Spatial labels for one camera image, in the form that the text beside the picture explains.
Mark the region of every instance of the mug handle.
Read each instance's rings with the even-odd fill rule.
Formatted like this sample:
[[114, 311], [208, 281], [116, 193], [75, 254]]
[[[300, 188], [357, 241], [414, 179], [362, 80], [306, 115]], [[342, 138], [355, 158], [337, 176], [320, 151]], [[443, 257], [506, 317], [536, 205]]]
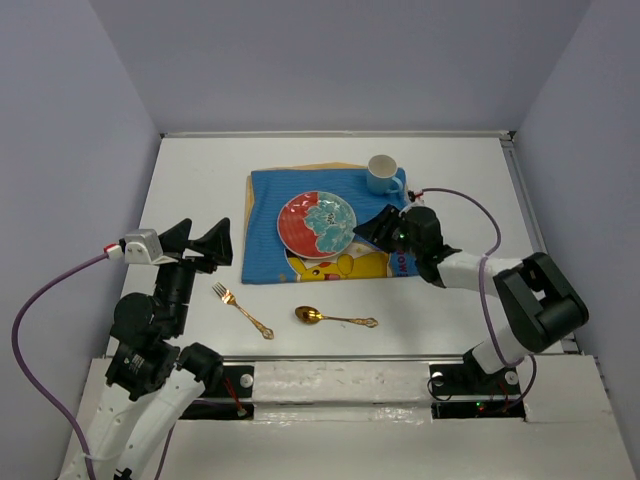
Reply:
[[396, 188], [395, 190], [393, 189], [389, 189], [384, 193], [399, 193], [402, 191], [402, 189], [404, 188], [404, 185], [402, 185], [402, 181], [398, 178], [398, 177], [393, 177], [391, 180], [393, 180], [396, 185], [398, 186], [398, 188]]

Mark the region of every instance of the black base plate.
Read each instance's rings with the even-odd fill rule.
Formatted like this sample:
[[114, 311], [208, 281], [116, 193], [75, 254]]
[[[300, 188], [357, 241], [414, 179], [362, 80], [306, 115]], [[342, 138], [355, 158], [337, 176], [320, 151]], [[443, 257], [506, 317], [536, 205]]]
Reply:
[[215, 388], [205, 390], [200, 396], [203, 398], [231, 398], [223, 382], [226, 376], [231, 381], [231, 385], [239, 399], [251, 398], [253, 395], [253, 386], [244, 388], [240, 385], [240, 377], [246, 373], [253, 377], [253, 370], [253, 365], [225, 365], [224, 376], [220, 382], [218, 382], [218, 385], [216, 385]]
[[504, 401], [493, 402], [434, 402], [431, 416], [434, 420], [450, 418], [525, 418], [522, 403], [505, 410]]
[[[443, 375], [443, 378], [452, 378], [456, 377], [455, 371], [464, 368], [464, 364], [462, 363], [438, 363], [429, 365], [429, 372], [433, 377], [433, 374], [436, 372], [440, 372]], [[515, 372], [515, 368], [507, 368], [504, 373], [507, 371]], [[520, 384], [509, 385], [504, 380], [504, 373], [497, 377], [497, 379], [493, 382], [489, 382], [482, 385], [476, 385], [473, 389], [469, 389], [466, 385], [460, 383], [449, 383], [445, 381], [444, 385], [436, 386], [435, 382], [431, 382], [431, 391], [436, 397], [439, 398], [447, 398], [450, 395], [482, 395], [482, 396], [491, 396], [491, 395], [501, 395], [503, 393], [502, 387], [507, 390], [509, 395], [519, 395], [520, 394]]]

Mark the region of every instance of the screw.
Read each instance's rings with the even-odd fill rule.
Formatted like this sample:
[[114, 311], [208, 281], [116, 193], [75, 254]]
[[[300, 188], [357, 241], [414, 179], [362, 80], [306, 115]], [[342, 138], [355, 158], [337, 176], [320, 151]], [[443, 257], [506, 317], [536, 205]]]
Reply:
[[504, 379], [507, 381], [509, 385], [517, 385], [518, 384], [518, 374], [513, 371], [508, 371], [504, 374]]
[[240, 386], [242, 388], [249, 388], [253, 385], [253, 377], [248, 373], [245, 373], [240, 377]]
[[431, 383], [436, 387], [444, 385], [444, 375], [442, 372], [433, 372], [433, 375], [431, 375]]

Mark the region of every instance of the fork tines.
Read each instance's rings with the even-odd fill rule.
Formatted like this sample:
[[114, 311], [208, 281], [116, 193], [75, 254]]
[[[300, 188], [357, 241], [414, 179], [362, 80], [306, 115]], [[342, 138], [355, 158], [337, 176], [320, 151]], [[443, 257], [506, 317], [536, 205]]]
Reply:
[[227, 289], [220, 282], [217, 282], [211, 288], [213, 288], [213, 291], [216, 292], [220, 298], [224, 297], [227, 294]]

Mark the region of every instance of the plate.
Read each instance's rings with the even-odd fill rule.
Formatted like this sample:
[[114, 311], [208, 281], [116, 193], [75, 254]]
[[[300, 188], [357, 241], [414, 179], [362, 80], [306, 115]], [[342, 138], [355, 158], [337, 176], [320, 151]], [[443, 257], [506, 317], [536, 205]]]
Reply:
[[349, 246], [356, 214], [344, 199], [328, 192], [305, 192], [289, 200], [278, 215], [282, 243], [303, 258], [332, 257]]

